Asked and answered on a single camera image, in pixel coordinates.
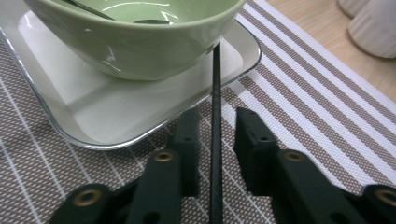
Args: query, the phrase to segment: metal rod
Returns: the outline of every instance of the metal rod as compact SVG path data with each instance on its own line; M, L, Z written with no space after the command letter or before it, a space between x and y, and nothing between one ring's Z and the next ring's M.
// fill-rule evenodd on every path
M212 153L210 168L209 223L223 223L221 157L221 63L220 44L213 50Z

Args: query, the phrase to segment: spoon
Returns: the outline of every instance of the spoon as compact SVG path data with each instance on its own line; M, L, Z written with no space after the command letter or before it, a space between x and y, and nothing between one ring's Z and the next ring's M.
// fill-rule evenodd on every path
M87 6L85 6L84 4L82 4L82 3L80 3L80 2L78 2L78 1L76 1L76 0L63 0L63 1L66 2L66 3L68 3L68 4L73 5L73 6L75 6L75 7L79 7L79 8L81 8L81 9L83 9L83 10L86 10L86 11L88 11L88 12L91 12L92 14L95 14L96 16L99 16L99 17L102 17L102 18L105 18L105 19L114 21L113 18L107 16L106 14L104 14L104 13L102 13L102 12L100 12L100 11L97 11L97 10L91 8L91 7L87 7Z
M68 4L73 5L75 7L79 7L81 9L83 9L83 10L91 12L92 14L94 14L96 16L99 16L99 17L102 17L104 19L108 19L108 20L114 21L113 18L107 16L106 14L104 14L104 13L102 13L100 11L97 11L97 10L91 8L91 7L87 7L84 4L82 4L82 3L80 3L80 2L78 2L76 0L63 0L63 1L68 3ZM171 25L171 24L173 24L170 21L162 21L162 20L142 20L142 21L135 21L134 23L158 24L158 25L161 25L161 24Z

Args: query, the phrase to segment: striped placemat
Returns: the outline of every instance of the striped placemat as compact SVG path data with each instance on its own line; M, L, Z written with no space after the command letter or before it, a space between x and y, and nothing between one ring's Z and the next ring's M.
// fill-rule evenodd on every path
M232 151L235 109L256 111L282 148L306 153L334 183L352 193L396 186L396 104L262 0L237 19L257 36L262 60L222 92L224 223L275 223L270 200L247 195ZM0 223L43 223L74 188L117 189L139 177L175 121L117 151L74 147L57 134L18 66L0 44ZM207 223L210 99L198 105L201 195L183 199L182 223Z

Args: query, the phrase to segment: ceramic bowl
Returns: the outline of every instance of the ceramic bowl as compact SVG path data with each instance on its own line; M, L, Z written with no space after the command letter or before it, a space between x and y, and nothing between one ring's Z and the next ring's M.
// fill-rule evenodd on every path
M230 28L245 0L24 0L86 63L115 77L158 80L198 63ZM136 23L144 20L171 24Z

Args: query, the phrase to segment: table surface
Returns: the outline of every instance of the table surface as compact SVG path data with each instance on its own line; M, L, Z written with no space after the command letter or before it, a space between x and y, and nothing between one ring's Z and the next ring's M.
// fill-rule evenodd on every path
M396 58L371 56L354 45L347 32L352 18L336 0L267 0L298 26L303 28L341 62L396 102Z
M224 223L276 223L270 199L246 194L233 153L235 109L256 111L281 148L307 154L337 187L396 186L396 104L262 0L237 19L259 40L258 66L222 91ZM91 151L50 126L19 67L0 44L0 223L44 223L78 186L117 189L142 174L176 121L141 142ZM210 100L200 103L201 194L185 198L182 223L207 223Z

